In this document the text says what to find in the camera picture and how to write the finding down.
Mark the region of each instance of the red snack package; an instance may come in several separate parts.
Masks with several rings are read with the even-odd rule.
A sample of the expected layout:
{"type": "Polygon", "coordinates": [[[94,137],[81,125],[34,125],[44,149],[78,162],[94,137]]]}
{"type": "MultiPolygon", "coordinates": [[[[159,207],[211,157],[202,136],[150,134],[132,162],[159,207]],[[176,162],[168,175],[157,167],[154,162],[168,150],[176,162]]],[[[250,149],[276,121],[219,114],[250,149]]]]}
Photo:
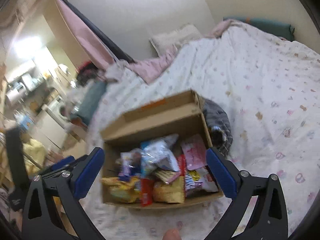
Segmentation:
{"type": "MultiPolygon", "coordinates": [[[[184,154],[181,154],[178,158],[178,164],[180,167],[180,176],[185,177],[185,175],[187,174],[187,163],[186,163],[186,157],[184,156],[184,154]]],[[[183,180],[183,191],[185,193],[184,197],[186,197],[186,182],[185,179],[183,180]]]]}
{"type": "Polygon", "coordinates": [[[178,158],[178,164],[180,167],[180,176],[185,176],[186,172],[187,172],[187,163],[186,163],[186,157],[184,156],[184,154],[181,154],[178,158]]]}
{"type": "Polygon", "coordinates": [[[145,207],[153,203],[152,192],[154,181],[151,179],[140,179],[141,180],[141,192],[140,192],[140,201],[141,206],[145,207]]]}

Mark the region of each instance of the pink blanket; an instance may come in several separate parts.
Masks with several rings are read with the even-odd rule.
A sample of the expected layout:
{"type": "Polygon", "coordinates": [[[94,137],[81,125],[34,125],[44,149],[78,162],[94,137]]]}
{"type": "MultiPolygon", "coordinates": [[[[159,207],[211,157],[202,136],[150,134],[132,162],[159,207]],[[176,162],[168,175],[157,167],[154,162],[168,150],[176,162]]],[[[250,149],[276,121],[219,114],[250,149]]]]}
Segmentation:
{"type": "MultiPolygon", "coordinates": [[[[220,22],[205,37],[215,39],[220,38],[223,32],[229,28],[231,23],[231,19],[220,22]]],[[[177,47],[172,45],[172,47],[167,49],[161,57],[139,60],[136,61],[136,63],[129,64],[127,67],[137,73],[137,75],[139,75],[149,85],[171,65],[177,53],[177,47]]]]}
{"type": "Polygon", "coordinates": [[[55,0],[69,30],[97,68],[106,70],[115,61],[93,31],[61,0],[55,0]]]}

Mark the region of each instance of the ceiling light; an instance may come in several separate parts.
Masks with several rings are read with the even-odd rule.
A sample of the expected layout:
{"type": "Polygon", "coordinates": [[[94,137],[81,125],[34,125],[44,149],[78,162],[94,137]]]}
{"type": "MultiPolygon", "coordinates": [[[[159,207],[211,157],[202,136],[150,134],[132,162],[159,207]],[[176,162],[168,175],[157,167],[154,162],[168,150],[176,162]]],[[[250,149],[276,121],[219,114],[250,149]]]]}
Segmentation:
{"type": "Polygon", "coordinates": [[[39,37],[30,37],[16,42],[14,48],[18,57],[29,59],[37,50],[41,49],[41,46],[39,37]]]}

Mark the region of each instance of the metal screw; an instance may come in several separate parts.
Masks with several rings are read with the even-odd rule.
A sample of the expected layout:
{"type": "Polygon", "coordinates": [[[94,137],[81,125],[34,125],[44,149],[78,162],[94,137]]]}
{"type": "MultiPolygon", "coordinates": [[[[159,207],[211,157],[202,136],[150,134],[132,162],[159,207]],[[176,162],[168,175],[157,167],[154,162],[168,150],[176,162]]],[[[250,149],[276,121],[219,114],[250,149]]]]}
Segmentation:
{"type": "Polygon", "coordinates": [[[240,171],[240,175],[241,175],[242,177],[248,177],[248,176],[249,176],[249,172],[247,172],[247,171],[240,171]]]}
{"type": "Polygon", "coordinates": [[[277,180],[277,179],[278,179],[278,176],[277,176],[276,174],[271,174],[271,179],[277,180]]]}
{"type": "Polygon", "coordinates": [[[67,178],[70,176],[70,171],[65,171],[62,173],[62,177],[67,178]]]}
{"type": "Polygon", "coordinates": [[[38,181],[40,178],[41,178],[40,175],[36,175],[36,176],[33,177],[33,180],[34,181],[38,181]]]}

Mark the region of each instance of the pink snack package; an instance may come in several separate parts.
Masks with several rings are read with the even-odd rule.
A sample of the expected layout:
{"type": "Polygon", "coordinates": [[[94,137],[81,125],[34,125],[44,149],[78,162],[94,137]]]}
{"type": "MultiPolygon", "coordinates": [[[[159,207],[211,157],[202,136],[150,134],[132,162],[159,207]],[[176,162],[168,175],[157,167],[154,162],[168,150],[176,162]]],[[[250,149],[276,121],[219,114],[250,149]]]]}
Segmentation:
{"type": "Polygon", "coordinates": [[[187,169],[189,171],[199,169],[207,165],[205,159],[206,148],[200,134],[191,136],[181,142],[182,151],[186,157],[187,169]]]}

